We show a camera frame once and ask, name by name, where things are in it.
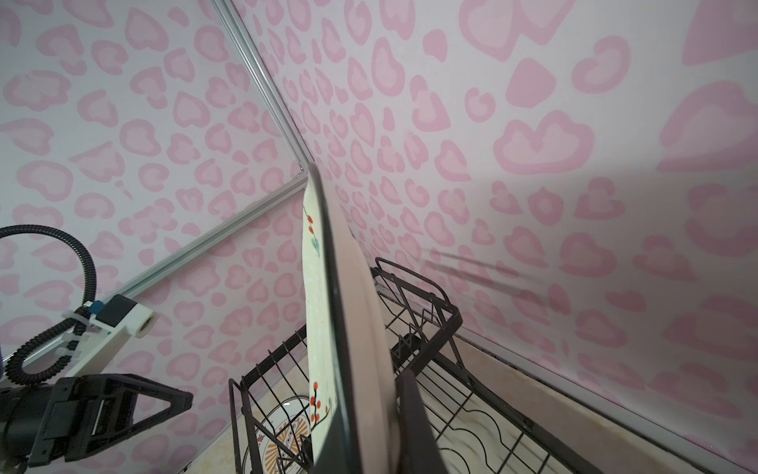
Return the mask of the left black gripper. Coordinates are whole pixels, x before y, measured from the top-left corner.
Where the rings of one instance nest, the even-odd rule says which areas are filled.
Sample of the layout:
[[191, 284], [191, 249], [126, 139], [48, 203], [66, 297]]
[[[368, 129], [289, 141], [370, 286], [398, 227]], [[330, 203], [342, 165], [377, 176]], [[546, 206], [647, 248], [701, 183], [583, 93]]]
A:
[[191, 409], [193, 394], [135, 374], [1, 390], [1, 466], [95, 456]]

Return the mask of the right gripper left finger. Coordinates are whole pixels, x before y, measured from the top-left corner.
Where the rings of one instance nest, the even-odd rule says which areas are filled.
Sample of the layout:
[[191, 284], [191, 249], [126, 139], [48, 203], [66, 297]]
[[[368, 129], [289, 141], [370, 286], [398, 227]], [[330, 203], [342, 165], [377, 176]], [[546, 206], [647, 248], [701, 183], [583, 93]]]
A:
[[357, 437], [340, 411], [329, 414], [311, 432], [314, 474], [360, 473]]

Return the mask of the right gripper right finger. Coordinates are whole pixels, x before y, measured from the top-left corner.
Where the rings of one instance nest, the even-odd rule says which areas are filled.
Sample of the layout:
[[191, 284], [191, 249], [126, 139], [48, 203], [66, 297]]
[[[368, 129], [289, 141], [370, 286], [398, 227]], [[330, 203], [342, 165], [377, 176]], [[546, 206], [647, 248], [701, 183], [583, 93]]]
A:
[[414, 371], [407, 369], [396, 379], [400, 451], [397, 473], [432, 474], [448, 470], [436, 443], [432, 424]]

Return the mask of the cream plate red berries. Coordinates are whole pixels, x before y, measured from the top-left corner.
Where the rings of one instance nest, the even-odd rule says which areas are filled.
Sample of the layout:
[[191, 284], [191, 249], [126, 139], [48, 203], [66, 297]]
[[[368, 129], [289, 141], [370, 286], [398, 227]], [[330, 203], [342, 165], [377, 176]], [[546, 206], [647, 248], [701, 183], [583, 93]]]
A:
[[360, 473], [393, 473], [399, 421], [379, 297], [345, 214], [315, 164], [308, 166], [302, 218], [310, 434], [340, 411], [357, 437]]

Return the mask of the black wire dish rack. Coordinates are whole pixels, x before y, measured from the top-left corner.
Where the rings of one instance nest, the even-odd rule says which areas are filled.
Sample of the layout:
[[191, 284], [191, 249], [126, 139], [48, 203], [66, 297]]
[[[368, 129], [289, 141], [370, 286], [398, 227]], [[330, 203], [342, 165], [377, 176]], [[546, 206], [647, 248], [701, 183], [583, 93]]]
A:
[[[428, 420], [449, 473], [595, 473], [597, 467], [511, 407], [464, 363], [454, 335], [462, 315], [445, 290], [408, 267], [378, 258], [371, 269], [383, 309], [394, 373], [416, 375]], [[264, 473], [257, 434], [272, 440], [266, 414], [308, 397], [306, 329], [300, 327], [240, 380], [230, 380], [234, 470]], [[313, 465], [310, 440], [296, 459]]]

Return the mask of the small orange sunburst plate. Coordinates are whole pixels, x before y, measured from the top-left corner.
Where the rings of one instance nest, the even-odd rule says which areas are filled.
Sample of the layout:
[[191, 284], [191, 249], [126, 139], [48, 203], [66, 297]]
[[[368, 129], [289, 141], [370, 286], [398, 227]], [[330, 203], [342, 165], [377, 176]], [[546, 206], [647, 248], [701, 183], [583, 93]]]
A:
[[273, 435], [258, 432], [257, 450], [264, 473], [305, 473], [306, 469], [296, 459], [305, 461], [301, 450], [310, 440], [310, 418], [307, 396], [295, 395], [272, 408], [263, 425]]

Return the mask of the left aluminium wall frame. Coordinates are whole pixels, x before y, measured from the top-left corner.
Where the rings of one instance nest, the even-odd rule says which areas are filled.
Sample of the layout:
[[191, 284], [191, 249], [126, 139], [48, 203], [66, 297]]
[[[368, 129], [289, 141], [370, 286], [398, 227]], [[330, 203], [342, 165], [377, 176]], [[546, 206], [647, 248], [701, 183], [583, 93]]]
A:
[[[1, 222], [91, 252], [99, 296], [284, 190], [301, 169], [208, 1], [1, 5]], [[300, 320], [288, 199], [142, 292], [112, 371], [194, 379]]]

